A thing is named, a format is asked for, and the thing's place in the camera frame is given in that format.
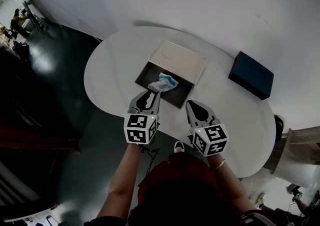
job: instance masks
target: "white wall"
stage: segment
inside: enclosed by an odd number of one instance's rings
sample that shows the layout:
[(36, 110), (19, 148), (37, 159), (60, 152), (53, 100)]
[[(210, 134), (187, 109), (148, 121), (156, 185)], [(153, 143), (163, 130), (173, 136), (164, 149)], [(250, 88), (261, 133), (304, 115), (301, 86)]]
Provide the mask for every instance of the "white wall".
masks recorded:
[[(22, 3), (28, 0), (6, 0), (0, 5), (0, 23), (5, 27), (10, 28), (11, 20), (14, 17), (16, 9), (23, 9)], [(37, 16), (41, 16), (41, 13), (38, 12), (32, 5), (30, 9)]]
[(17, 4), (15, 0), (6, 0), (0, 5), (0, 23), (6, 28), (10, 28), (11, 20), (14, 17), (15, 10), (21, 5)]
[(293, 129), (320, 125), (320, 0), (40, 0), (61, 24), (105, 38), (153, 22), (274, 72), (269, 102)]

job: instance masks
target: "shoe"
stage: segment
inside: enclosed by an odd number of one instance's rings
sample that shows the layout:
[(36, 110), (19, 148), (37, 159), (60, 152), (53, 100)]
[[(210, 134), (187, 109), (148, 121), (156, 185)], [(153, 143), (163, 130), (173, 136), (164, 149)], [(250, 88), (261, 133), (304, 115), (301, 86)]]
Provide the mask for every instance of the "shoe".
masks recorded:
[(266, 196), (266, 193), (264, 193), (264, 192), (259, 195), (258, 199), (256, 200), (256, 202), (254, 204), (256, 209), (260, 209), (260, 206), (265, 203), (265, 196)]
[(185, 146), (181, 141), (177, 141), (174, 145), (174, 152), (184, 152), (185, 151)]

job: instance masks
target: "dark floor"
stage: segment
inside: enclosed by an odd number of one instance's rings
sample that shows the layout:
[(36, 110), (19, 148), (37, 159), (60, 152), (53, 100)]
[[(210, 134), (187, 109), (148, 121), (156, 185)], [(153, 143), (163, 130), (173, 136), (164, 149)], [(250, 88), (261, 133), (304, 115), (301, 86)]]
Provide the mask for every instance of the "dark floor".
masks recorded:
[[(55, 197), (60, 206), (53, 211), (64, 225), (83, 225), (96, 217), (107, 188), (127, 146), (123, 118), (95, 107), (84, 89), (84, 70), (97, 40), (77, 31), (51, 25), (47, 33), (33, 31), (31, 64), (48, 95), (43, 101), (47, 122), (82, 135), (81, 154), (69, 153), (57, 177)], [(175, 139), (157, 132), (152, 148), (160, 148), (154, 165), (173, 152)], [(150, 157), (144, 154), (137, 183), (145, 176)], [(132, 206), (137, 204), (137, 187)]]

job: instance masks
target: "person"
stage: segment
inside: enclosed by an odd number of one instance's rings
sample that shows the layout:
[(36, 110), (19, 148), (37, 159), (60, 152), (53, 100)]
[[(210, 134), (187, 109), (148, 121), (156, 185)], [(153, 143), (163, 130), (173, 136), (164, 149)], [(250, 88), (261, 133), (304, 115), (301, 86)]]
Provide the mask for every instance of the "person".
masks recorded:
[(11, 31), (11, 36), (12, 36), (13, 38), (17, 39), (17, 37), (18, 37), (18, 32), (15, 31), (15, 30), (13, 30), (13, 29), (10, 29), (10, 31)]
[(0, 28), (0, 32), (9, 39), (9, 42), (10, 40), (12, 39), (12, 36), (8, 33), (7, 29), (5, 27), (3, 28)]
[(276, 225), (284, 225), (287, 222), (293, 222), (295, 226), (309, 226), (309, 225), (318, 225), (320, 221), (320, 208), (319, 207), (311, 207), (307, 206), (305, 203), (301, 201), (301, 199), (296, 199), (296, 194), (299, 193), (293, 192), (292, 201), (295, 202), (301, 213), (304, 214), (304, 217), (300, 217), (298, 215), (292, 214), (289, 211), (284, 211), (280, 208), (276, 208), (275, 210), (265, 205), (265, 197), (266, 194), (263, 192), (259, 195), (255, 207), (259, 208), (263, 211), (264, 215), (269, 218), (272, 217), (272, 220), (276, 222)]
[(139, 184), (138, 205), (130, 212), (142, 151), (128, 144), (97, 218), (84, 225), (275, 225), (251, 203), (220, 154), (206, 158), (208, 167), (184, 151), (177, 141), (168, 161)]
[(19, 26), (17, 20), (14, 20), (14, 19), (11, 20), (10, 27), (11, 27), (12, 30), (15, 30), (15, 31), (17, 31), (19, 34), (21, 34), (24, 38), (28, 38), (29, 33), (28, 33), (24, 28), (22, 28), (21, 26)]
[(21, 34), (24, 38), (28, 38), (29, 33), (22, 27), (22, 25), (27, 19), (27, 16), (20, 17), (19, 12), (20, 12), (19, 9), (15, 10), (13, 19), (11, 20), (11, 23), (10, 23), (10, 27), (12, 30), (15, 30), (19, 34)]
[(23, 10), (21, 11), (21, 15), (22, 15), (22, 16), (25, 16), (26, 13), (27, 13), (26, 9), (23, 9)]

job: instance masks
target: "white table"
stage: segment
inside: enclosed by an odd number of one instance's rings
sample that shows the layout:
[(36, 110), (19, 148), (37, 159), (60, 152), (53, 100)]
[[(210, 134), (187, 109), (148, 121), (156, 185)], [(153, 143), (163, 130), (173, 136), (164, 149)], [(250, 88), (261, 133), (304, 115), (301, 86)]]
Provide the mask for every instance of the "white table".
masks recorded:
[[(131, 99), (145, 90), (135, 83), (136, 78), (164, 39), (207, 57), (208, 64), (188, 99), (210, 106), (225, 124), (230, 142), (222, 155), (236, 176), (256, 173), (275, 143), (270, 105), (229, 80), (233, 58), (202, 39), (158, 27), (131, 28), (108, 37), (94, 50), (85, 68), (84, 87), (90, 100), (103, 111), (124, 117)], [(161, 100), (159, 116), (160, 131), (190, 144), (184, 106), (179, 109)]]

